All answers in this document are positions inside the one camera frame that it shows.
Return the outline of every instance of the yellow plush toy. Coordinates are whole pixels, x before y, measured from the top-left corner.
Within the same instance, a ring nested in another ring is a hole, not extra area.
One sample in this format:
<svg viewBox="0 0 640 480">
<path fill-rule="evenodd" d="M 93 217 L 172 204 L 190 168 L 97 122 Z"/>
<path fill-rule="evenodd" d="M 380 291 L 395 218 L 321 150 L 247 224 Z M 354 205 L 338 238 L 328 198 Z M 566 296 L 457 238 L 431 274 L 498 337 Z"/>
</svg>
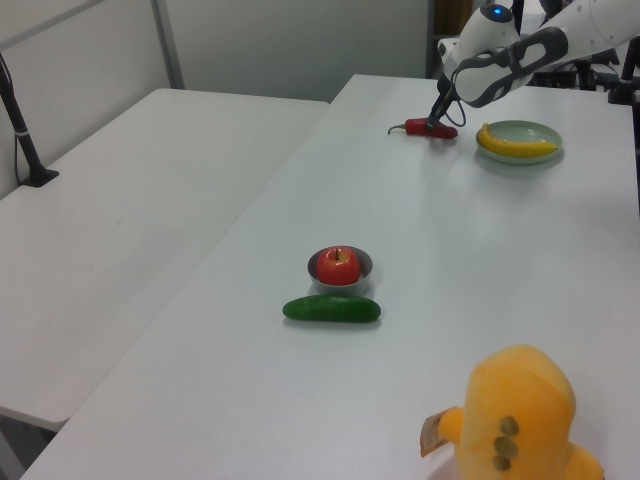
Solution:
<svg viewBox="0 0 640 480">
<path fill-rule="evenodd" d="M 455 445 L 464 480 L 603 480 L 598 461 L 569 442 L 575 409 L 560 368 L 518 345 L 474 369 L 464 409 L 447 411 L 438 434 Z"/>
</svg>

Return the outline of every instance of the banana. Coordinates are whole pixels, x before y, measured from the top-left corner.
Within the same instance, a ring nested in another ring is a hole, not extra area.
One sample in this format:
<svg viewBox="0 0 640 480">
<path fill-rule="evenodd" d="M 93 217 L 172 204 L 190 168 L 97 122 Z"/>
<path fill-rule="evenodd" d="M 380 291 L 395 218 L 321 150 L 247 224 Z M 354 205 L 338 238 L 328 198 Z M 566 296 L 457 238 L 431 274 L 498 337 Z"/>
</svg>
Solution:
<svg viewBox="0 0 640 480">
<path fill-rule="evenodd" d="M 482 125 L 482 129 L 478 132 L 478 143 L 490 152 L 504 155 L 507 157 L 539 157 L 548 155 L 558 149 L 555 143 L 541 140 L 539 142 L 511 142 L 496 138 L 489 130 L 489 124 Z"/>
</svg>

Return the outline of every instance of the floor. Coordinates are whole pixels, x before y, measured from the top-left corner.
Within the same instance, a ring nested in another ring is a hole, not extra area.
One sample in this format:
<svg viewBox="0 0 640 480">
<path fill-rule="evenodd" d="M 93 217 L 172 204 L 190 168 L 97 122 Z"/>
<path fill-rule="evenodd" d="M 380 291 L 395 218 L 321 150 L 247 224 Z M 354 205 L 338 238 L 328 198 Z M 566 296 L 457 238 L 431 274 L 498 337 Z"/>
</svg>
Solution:
<svg viewBox="0 0 640 480">
<path fill-rule="evenodd" d="M 55 434 L 0 415 L 0 480 L 18 480 Z"/>
</svg>

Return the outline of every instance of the green cucumber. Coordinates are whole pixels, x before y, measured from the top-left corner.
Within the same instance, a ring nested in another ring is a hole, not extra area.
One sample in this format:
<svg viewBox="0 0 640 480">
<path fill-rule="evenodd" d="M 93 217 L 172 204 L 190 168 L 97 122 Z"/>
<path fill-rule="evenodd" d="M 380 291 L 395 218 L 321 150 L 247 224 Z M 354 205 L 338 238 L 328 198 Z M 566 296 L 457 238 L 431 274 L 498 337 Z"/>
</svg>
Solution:
<svg viewBox="0 0 640 480">
<path fill-rule="evenodd" d="M 364 297 L 312 295 L 292 300 L 282 313 L 294 320 L 369 323 L 380 316 L 381 310 L 380 305 Z"/>
</svg>

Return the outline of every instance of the apple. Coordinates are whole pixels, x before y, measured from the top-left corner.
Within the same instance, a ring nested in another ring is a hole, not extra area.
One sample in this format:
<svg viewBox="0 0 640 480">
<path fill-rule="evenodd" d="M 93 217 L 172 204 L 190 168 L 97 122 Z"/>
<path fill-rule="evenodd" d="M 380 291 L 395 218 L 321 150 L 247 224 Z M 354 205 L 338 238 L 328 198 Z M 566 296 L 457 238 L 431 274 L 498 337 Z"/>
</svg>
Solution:
<svg viewBox="0 0 640 480">
<path fill-rule="evenodd" d="M 327 285 L 351 285 L 360 279 L 360 262 L 349 247 L 330 247 L 318 257 L 316 276 Z"/>
</svg>

